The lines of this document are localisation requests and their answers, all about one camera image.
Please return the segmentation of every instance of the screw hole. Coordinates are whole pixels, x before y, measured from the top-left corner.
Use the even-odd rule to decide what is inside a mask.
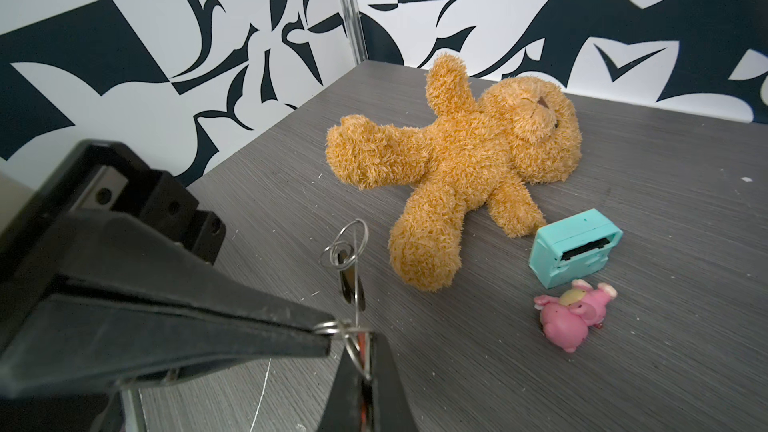
[[[100,188],[98,192],[96,192],[96,202],[102,206],[109,204],[110,200],[112,200],[112,191],[110,189],[106,187]]]

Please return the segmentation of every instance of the white speck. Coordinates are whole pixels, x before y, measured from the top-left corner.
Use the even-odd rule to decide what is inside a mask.
[[[264,390],[266,389],[266,380],[270,378],[270,367],[272,366],[272,359],[266,365],[266,374],[264,374],[264,385],[261,387],[261,397],[259,397],[259,405],[256,406],[256,415],[254,421],[250,425],[250,432],[254,432],[254,426],[256,425],[256,418],[259,417],[259,409],[261,408],[261,400],[264,398]]]

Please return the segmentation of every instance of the black slot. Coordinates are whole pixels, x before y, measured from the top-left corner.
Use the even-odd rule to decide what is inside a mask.
[[[564,261],[571,260],[571,258],[576,255],[583,254],[594,248],[603,248],[608,244],[610,244],[610,240],[607,237],[603,237],[596,241],[588,242],[584,245],[581,245],[580,247],[572,248],[571,250],[563,253],[562,260]]]

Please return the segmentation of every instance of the teal box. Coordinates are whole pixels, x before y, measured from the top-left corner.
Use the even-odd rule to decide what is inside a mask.
[[[546,288],[557,287],[602,269],[623,234],[593,208],[540,228],[528,265]]]

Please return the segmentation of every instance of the pink toy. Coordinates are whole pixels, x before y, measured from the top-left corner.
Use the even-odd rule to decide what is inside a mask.
[[[542,311],[544,335],[569,353],[575,352],[587,338],[590,325],[603,327],[605,305],[617,295],[616,289],[608,284],[600,283],[595,290],[580,278],[571,282],[571,287],[560,298],[539,295],[533,299],[534,307]]]

